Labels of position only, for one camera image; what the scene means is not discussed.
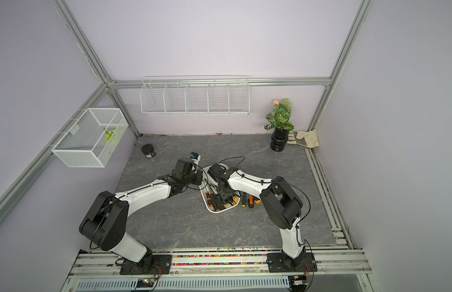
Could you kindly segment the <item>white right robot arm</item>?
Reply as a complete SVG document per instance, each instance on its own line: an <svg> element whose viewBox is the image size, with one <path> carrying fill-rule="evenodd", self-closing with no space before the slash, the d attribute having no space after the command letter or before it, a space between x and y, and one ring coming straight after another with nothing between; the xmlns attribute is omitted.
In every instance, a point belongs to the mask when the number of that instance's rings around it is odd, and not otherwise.
<svg viewBox="0 0 452 292"><path fill-rule="evenodd" d="M282 249L279 254L268 255L270 272L277 272L279 268L298 271L305 267L306 250L300 232L303 202L283 177L259 178L235 167L213 164L207 178L224 200L231 199L235 193L259 199L272 223L280 229Z"/></svg>

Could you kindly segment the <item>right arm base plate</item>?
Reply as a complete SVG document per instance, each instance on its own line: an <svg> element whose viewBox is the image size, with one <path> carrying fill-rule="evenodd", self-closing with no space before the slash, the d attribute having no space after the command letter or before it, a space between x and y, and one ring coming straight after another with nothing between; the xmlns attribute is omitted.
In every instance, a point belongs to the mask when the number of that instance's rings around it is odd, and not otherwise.
<svg viewBox="0 0 452 292"><path fill-rule="evenodd" d="M284 252L268 253L266 264L270 273L308 273L318 270L314 255L307 251L295 259Z"/></svg>

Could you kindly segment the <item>green artificial plant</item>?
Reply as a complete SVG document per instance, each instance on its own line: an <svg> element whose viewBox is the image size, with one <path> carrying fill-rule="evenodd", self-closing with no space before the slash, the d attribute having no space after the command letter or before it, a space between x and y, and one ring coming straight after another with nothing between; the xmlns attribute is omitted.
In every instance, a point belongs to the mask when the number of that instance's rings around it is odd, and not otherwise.
<svg viewBox="0 0 452 292"><path fill-rule="evenodd" d="M265 130L278 129L280 131L293 131L294 126L290 122L292 115L292 104L289 99L274 100L273 109L266 115L268 124Z"/></svg>

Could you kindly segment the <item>aluminium rail base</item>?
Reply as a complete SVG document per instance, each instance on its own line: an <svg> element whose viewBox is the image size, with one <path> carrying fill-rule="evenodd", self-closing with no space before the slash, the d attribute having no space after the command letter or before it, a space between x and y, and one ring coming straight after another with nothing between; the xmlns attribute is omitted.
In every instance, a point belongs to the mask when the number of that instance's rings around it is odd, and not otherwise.
<svg viewBox="0 0 452 292"><path fill-rule="evenodd" d="M276 246L181 248L154 251L154 268L122 275L122 258L97 250L77 256L63 292L238 292L252 289L314 292L378 292L380 288L365 253L344 246L311 248L310 263L287 271L271 255Z"/></svg>

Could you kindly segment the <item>small black jar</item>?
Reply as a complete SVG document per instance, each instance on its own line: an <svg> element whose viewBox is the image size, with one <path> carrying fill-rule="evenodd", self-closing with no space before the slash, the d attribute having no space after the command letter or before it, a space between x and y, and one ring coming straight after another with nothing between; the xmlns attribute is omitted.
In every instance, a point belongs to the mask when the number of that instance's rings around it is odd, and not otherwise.
<svg viewBox="0 0 452 292"><path fill-rule="evenodd" d="M151 159L154 158L156 155L155 148L152 144L145 144L142 146L141 151L145 158Z"/></svg>

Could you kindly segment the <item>cream work glove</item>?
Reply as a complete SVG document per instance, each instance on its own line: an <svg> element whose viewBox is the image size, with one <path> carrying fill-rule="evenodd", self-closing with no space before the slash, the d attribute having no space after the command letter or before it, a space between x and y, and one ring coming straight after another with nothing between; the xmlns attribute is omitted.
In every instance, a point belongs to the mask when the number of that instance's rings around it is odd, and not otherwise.
<svg viewBox="0 0 452 292"><path fill-rule="evenodd" d="M306 148L316 148L319 146L317 131L312 130L290 132L287 143L303 146Z"/></svg>

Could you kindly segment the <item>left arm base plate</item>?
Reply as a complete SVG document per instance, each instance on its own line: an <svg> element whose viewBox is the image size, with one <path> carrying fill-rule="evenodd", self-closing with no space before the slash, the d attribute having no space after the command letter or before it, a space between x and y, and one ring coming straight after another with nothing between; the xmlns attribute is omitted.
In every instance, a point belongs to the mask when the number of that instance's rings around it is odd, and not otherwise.
<svg viewBox="0 0 452 292"><path fill-rule="evenodd" d="M121 275L169 274L173 256L171 254L153 254L144 257L140 262L124 260Z"/></svg>

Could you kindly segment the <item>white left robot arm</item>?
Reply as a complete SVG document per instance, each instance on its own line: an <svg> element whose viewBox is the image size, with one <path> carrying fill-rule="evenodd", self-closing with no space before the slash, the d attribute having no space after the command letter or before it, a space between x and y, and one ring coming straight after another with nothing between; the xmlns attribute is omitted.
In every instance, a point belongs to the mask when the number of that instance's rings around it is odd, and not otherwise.
<svg viewBox="0 0 452 292"><path fill-rule="evenodd" d="M142 187L112 194L99 193L82 220L79 232L103 251L110 251L136 264L148 263L152 251L126 232L127 219L134 212L202 183L199 156L179 159L168 175Z"/></svg>

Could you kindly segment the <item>white plastic storage box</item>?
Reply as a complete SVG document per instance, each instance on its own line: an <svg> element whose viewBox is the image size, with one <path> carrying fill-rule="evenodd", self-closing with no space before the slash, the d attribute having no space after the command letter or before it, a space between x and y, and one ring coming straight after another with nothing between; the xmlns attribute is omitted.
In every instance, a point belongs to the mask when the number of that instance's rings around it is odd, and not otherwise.
<svg viewBox="0 0 452 292"><path fill-rule="evenodd" d="M207 210L216 214L237 207L240 194L227 182L226 174L229 167L223 163L214 164L212 171L210 167L205 167L202 171L202 182L199 186Z"/></svg>

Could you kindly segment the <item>black orange screwdriver in box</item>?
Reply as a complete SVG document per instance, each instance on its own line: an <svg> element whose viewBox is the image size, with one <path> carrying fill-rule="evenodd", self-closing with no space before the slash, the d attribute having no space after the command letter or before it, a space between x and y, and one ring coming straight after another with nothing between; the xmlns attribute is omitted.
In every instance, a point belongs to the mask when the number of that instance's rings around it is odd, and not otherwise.
<svg viewBox="0 0 452 292"><path fill-rule="evenodd" d="M207 204L210 208L212 208L212 210L214 210L215 212L219 212L221 210L220 208L220 204L216 199L216 196L214 193L211 192L206 192L206 197L207 197Z"/></svg>

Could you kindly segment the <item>black glossy plant pot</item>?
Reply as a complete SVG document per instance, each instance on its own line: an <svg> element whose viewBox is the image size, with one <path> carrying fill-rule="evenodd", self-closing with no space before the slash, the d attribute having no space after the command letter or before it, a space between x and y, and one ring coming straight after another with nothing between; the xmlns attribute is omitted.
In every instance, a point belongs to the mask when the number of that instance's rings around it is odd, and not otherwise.
<svg viewBox="0 0 452 292"><path fill-rule="evenodd" d="M280 130L279 128L276 128L271 136L271 149L275 152L282 152L288 142L288 139L288 130Z"/></svg>

